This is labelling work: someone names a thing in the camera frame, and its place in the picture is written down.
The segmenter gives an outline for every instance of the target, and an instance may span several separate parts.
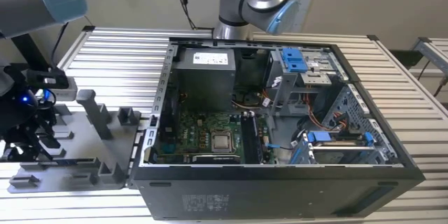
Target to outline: slatted metal workbench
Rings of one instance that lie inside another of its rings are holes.
[[[448,39],[420,37],[414,50],[420,51],[448,76]]]
[[[80,89],[95,89],[110,110],[132,106],[151,112],[170,37],[211,37],[210,31],[96,28],[79,36],[60,66]],[[379,41],[367,36],[255,34],[255,40],[338,44],[362,84],[423,170],[427,181],[366,219],[319,223],[448,223],[448,112],[406,71]],[[82,108],[68,104],[72,110]],[[34,223],[151,223],[138,190],[10,194],[8,178],[18,164],[0,165],[0,220]],[[296,223],[299,220],[227,221]]]

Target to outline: blue tab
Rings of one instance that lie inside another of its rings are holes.
[[[308,142],[314,142],[316,139],[315,139],[315,134],[312,132],[308,133]]]
[[[374,140],[374,136],[372,136],[371,132],[366,132],[366,133],[364,133],[364,138],[366,138],[366,141],[367,141],[367,145],[368,145],[368,146],[372,146],[375,140]]]
[[[312,134],[315,135],[316,141],[331,141],[331,136],[327,131],[314,131]]]
[[[283,61],[287,65],[288,72],[306,73],[308,71],[307,62],[299,49],[286,47],[282,54]]]
[[[280,148],[280,145],[267,143],[267,147],[270,147],[270,148]]]

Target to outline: motherboard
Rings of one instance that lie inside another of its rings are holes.
[[[270,142],[264,115],[255,117],[251,128],[256,128],[256,137],[250,139],[251,142],[244,142],[242,118],[239,114],[182,111],[176,140],[159,143],[159,161],[170,164],[246,164],[246,157],[259,148],[259,164],[274,164],[274,151],[264,144]]]

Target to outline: wire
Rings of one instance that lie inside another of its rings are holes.
[[[52,65],[52,68],[56,68],[55,53],[56,53],[58,45],[62,42],[62,38],[63,38],[63,35],[64,35],[64,32],[66,32],[67,26],[68,26],[68,22],[63,25],[63,27],[62,27],[62,29],[59,31],[58,40],[56,40],[56,43],[55,43],[54,50],[51,52],[51,65]]]
[[[55,95],[54,91],[51,91],[50,89],[46,89],[46,91],[48,91],[51,93],[51,95],[54,96],[52,106],[55,106],[55,104],[56,104],[56,95]]]
[[[428,60],[426,66],[424,66],[423,69],[422,69],[422,72],[420,72],[420,74],[419,74],[418,80],[420,80],[420,77],[422,77],[422,75],[423,75],[423,72],[424,72],[426,69],[427,69],[427,66],[430,65],[430,62],[431,62],[431,61]]]
[[[92,21],[91,21],[91,19],[88,18],[87,15],[84,15],[84,18],[87,19],[87,21],[88,21],[88,23],[91,24],[91,26],[94,26]]]
[[[439,85],[438,90],[436,90],[436,92],[434,93],[434,97],[436,97],[438,94],[440,93],[442,87],[443,87],[443,85]]]
[[[330,131],[331,129],[327,128],[326,126],[323,126],[323,125],[320,124],[320,122],[318,121],[316,117],[315,117],[315,114],[314,114],[314,108],[312,108],[312,106],[311,106],[311,104],[310,104],[310,94],[308,94],[308,93],[307,93],[307,95],[306,95],[306,104],[308,105],[308,116],[310,116],[310,119],[311,119],[312,123],[314,123],[319,128],[322,128],[322,129]]]
[[[287,148],[287,147],[283,147],[283,146],[280,146],[278,144],[267,144],[267,147],[268,148],[280,148],[280,149],[290,150],[290,151],[294,150],[294,148]]]
[[[190,14],[188,14],[188,10],[187,10],[187,7],[184,5],[184,2],[183,2],[183,0],[179,0],[179,1],[180,1],[182,9],[184,10],[184,13],[186,13],[186,16],[187,16],[190,27],[191,27],[192,30],[195,30],[196,29],[196,25],[195,25],[194,21],[190,18]]]
[[[262,107],[248,107],[248,106],[244,106],[244,105],[236,103],[234,100],[232,100],[232,103],[234,103],[236,106],[239,106],[240,108],[244,108],[244,109],[247,109],[247,110],[251,110],[251,109],[260,109],[260,108],[262,108]]]
[[[54,93],[54,91],[51,91],[50,89],[44,89],[44,96],[46,96],[46,92],[51,93],[52,97],[54,97],[54,102],[51,103],[51,105],[48,107],[40,107],[39,109],[40,110],[47,110],[47,109],[51,109],[55,104],[56,104],[56,94]]]

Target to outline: power supply label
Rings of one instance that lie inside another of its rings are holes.
[[[228,65],[227,54],[198,52],[194,54],[194,64]]]

